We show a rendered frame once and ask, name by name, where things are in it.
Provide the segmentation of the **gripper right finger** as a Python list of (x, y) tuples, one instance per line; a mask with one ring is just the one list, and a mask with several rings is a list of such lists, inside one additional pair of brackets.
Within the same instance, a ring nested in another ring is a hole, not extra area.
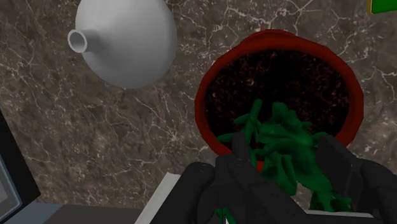
[(333, 136), (319, 138), (316, 162), (351, 212), (317, 214), (320, 224), (397, 224), (397, 175), (357, 158)]

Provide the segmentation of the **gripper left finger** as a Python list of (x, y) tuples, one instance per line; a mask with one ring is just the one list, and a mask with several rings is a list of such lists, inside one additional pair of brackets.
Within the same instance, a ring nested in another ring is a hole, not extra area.
[(228, 208), (236, 224), (307, 224), (307, 214), (276, 183), (251, 165), (245, 135), (232, 135), (232, 153), (216, 165), (191, 163), (150, 224), (209, 224), (217, 209)]

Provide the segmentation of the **red pot with green plant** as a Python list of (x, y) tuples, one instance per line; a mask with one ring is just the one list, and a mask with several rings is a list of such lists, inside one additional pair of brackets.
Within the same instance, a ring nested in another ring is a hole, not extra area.
[(256, 32), (222, 55), (204, 75), (195, 98), (195, 121), (210, 149), (230, 153), (216, 139), (236, 129), (232, 117), (255, 98), (270, 116), (284, 102), (313, 130), (324, 129), (343, 144), (355, 138), (363, 120), (363, 91), (352, 69), (329, 48), (276, 29)]

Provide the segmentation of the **green box with yellow edge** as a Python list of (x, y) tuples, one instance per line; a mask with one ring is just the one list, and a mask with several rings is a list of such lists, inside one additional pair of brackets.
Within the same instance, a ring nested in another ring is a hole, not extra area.
[(397, 11), (397, 0), (366, 0), (368, 14), (379, 14)]

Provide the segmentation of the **white round vase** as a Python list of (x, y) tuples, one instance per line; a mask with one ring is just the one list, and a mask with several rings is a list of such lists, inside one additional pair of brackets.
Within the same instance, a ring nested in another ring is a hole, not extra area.
[(177, 30), (164, 0), (81, 0), (67, 41), (98, 77), (140, 88), (171, 67)]

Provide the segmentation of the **black framed appliance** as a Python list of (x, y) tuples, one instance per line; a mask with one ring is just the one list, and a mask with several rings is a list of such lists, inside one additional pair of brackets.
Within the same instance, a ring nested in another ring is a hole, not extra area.
[(0, 186), (6, 194), (6, 198), (0, 200), (0, 224), (5, 224), (41, 195), (1, 111)]

